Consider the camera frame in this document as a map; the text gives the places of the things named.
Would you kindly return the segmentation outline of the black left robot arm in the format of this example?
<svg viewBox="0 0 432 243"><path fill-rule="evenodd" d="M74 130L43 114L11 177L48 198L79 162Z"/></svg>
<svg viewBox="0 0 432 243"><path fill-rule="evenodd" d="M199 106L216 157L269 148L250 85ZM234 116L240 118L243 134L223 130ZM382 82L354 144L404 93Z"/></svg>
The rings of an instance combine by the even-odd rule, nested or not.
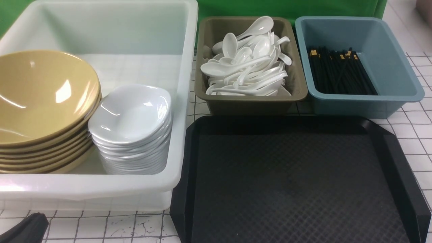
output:
<svg viewBox="0 0 432 243"><path fill-rule="evenodd" d="M0 235L1 243L41 243L49 221L43 213L33 213Z"/></svg>

